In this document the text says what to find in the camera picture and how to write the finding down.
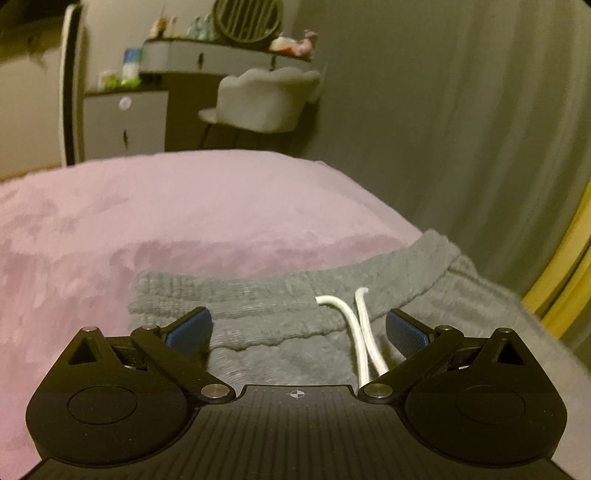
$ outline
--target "gray curtain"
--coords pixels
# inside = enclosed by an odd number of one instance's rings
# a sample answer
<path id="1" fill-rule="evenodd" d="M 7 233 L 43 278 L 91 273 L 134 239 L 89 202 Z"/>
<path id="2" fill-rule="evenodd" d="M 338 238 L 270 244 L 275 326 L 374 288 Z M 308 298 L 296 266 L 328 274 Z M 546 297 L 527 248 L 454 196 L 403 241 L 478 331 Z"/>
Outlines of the gray curtain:
<path id="1" fill-rule="evenodd" d="M 326 78 L 291 153 L 342 170 L 524 294 L 591 173 L 582 0 L 301 0 Z"/>

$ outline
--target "pink blanket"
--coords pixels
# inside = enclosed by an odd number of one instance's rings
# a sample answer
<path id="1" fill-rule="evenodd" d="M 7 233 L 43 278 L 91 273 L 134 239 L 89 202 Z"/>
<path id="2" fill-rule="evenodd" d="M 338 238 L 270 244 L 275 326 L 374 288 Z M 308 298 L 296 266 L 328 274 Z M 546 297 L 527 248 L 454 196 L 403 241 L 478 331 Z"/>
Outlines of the pink blanket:
<path id="1" fill-rule="evenodd" d="M 267 152 L 114 159 L 0 185 L 0 478 L 39 461 L 25 409 L 76 331 L 129 333 L 141 270 L 318 270 L 419 236 L 338 171 Z"/>

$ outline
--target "black device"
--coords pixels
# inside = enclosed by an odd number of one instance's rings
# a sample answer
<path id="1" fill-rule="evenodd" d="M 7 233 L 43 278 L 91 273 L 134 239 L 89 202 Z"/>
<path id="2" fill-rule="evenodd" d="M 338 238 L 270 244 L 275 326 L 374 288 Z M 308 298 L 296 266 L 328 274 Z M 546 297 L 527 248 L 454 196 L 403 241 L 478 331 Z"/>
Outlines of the black device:
<path id="1" fill-rule="evenodd" d="M 247 385 L 239 397 L 203 366 L 203 307 L 128 337 L 86 327 L 29 402 L 42 461 L 24 478 L 570 478 L 550 459 L 566 408 L 517 333 L 466 338 L 399 309 L 386 322 L 407 359 L 357 393 Z"/>

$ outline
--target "desk drawer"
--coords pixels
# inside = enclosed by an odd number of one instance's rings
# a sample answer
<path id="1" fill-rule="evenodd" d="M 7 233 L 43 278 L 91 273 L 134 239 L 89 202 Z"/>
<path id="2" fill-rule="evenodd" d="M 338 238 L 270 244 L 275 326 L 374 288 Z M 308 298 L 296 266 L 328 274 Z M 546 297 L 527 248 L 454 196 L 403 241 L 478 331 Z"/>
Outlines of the desk drawer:
<path id="1" fill-rule="evenodd" d="M 85 98 L 85 160 L 163 152 L 167 106 L 168 92 Z"/>
<path id="2" fill-rule="evenodd" d="M 252 68 L 271 68 L 266 52 L 198 42 L 173 42 L 168 54 L 168 72 L 242 75 Z"/>
<path id="3" fill-rule="evenodd" d="M 164 73 L 167 71 L 170 42 L 150 42 L 144 46 L 139 69 L 142 72 Z"/>
<path id="4" fill-rule="evenodd" d="M 296 67 L 302 72 L 307 72 L 310 70 L 310 62 L 296 58 L 289 58 L 283 55 L 277 55 L 275 57 L 275 70 L 282 69 L 283 67 Z"/>

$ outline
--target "blue grip pad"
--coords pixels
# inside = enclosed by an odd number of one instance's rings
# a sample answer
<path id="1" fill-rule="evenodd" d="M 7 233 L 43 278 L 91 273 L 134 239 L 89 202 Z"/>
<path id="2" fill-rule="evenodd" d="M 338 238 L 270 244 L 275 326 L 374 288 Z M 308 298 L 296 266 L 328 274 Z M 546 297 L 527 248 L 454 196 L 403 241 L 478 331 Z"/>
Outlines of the blue grip pad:
<path id="1" fill-rule="evenodd" d="M 394 312 L 388 312 L 386 315 L 386 335 L 405 358 L 412 357 L 430 343 L 425 332 Z"/>
<path id="2" fill-rule="evenodd" d="M 202 310 L 169 332 L 165 342 L 176 352 L 191 358 L 206 350 L 212 331 L 212 316 L 209 310 Z"/>

